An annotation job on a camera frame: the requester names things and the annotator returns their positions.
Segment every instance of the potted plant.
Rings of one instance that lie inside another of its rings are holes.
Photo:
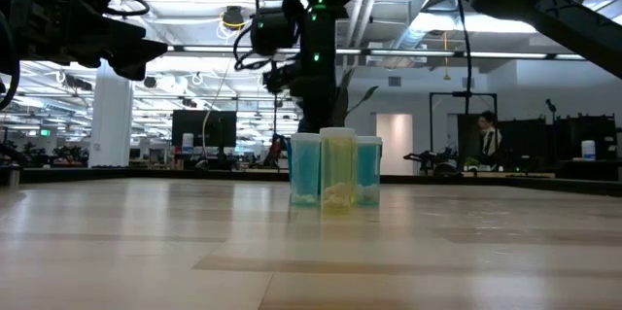
[[[350,68],[346,70],[345,73],[343,74],[343,78],[341,79],[341,84],[339,85],[339,91],[337,92],[337,99],[335,101],[334,110],[332,112],[332,123],[334,124],[334,126],[341,126],[341,127],[345,126],[346,117],[348,117],[348,115],[352,111],[356,110],[359,106],[361,106],[361,104],[363,104],[366,100],[368,100],[373,95],[374,91],[376,91],[376,89],[378,88],[378,86],[370,87],[365,92],[361,100],[359,100],[359,102],[357,102],[354,106],[348,109],[348,104],[350,102],[350,99],[348,96],[348,86],[350,85],[350,81],[352,80],[352,77],[354,76],[354,71],[355,71],[354,68]]]

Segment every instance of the wall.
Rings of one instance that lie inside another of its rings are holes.
[[[488,86],[499,95],[500,120],[544,115],[550,123],[549,98],[557,116],[615,114],[617,126],[622,126],[622,80],[590,62],[512,61],[489,74]]]
[[[376,135],[382,138],[384,146],[380,161],[381,175],[411,175],[413,162],[404,160],[412,152],[412,115],[376,115]]]
[[[360,95],[351,95],[351,105],[356,103]],[[447,146],[447,116],[462,113],[465,110],[464,99],[450,96],[435,98],[433,112],[434,121],[434,150],[438,151]],[[412,94],[374,94],[357,110],[348,116],[346,126],[352,127],[358,135],[375,135],[375,121],[372,114],[409,114],[413,122],[413,152],[418,154],[430,149],[430,116],[429,97],[427,93]],[[481,113],[488,110],[488,105],[479,98],[471,100],[471,113]]]
[[[467,69],[451,67],[447,70],[451,80],[445,81],[445,68],[396,68],[384,67],[357,67],[350,83],[349,91],[365,93],[372,86],[379,86],[381,92],[391,94],[411,94],[429,91],[456,91],[463,89],[463,78],[467,76]],[[340,80],[341,69],[337,70],[337,80]],[[400,87],[389,87],[388,77],[401,77]],[[485,91],[488,78],[480,74],[477,68],[473,69],[473,79],[476,88],[473,90]]]

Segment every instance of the plastic container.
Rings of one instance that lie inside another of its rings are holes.
[[[294,134],[291,148],[292,205],[317,205],[320,190],[320,135]]]
[[[592,140],[581,141],[583,160],[596,160],[596,143]]]
[[[184,133],[182,135],[182,154],[194,153],[194,134]]]
[[[357,136],[351,128],[323,128],[322,212],[347,214],[357,187]]]
[[[378,205],[380,203],[382,139],[377,136],[359,136],[357,143],[359,147],[357,204]]]

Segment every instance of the monitor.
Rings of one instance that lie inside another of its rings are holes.
[[[203,119],[208,111],[173,111],[173,134],[171,144],[182,146],[184,134],[194,135],[194,145],[202,146]],[[235,111],[212,111],[205,124],[205,146],[235,147],[237,113]]]

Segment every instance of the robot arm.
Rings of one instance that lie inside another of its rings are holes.
[[[143,80],[145,63],[164,54],[167,46],[145,40],[143,27],[104,16],[142,15],[147,6],[120,13],[108,8],[110,1],[0,0],[0,44],[13,51],[0,59],[0,72],[14,75],[19,60],[76,61],[96,68],[105,58],[120,76]]]
[[[290,48],[300,37],[299,62],[275,72],[287,81],[292,96],[302,98],[306,118],[318,130],[330,126],[330,110],[336,91],[334,77],[334,24],[346,17],[343,6],[350,0],[283,0],[282,10],[260,10],[254,17],[251,40],[259,54],[271,56]],[[622,78],[622,26],[572,0],[467,0],[471,7],[491,17],[522,20],[540,33]],[[264,82],[270,86],[269,77]]]

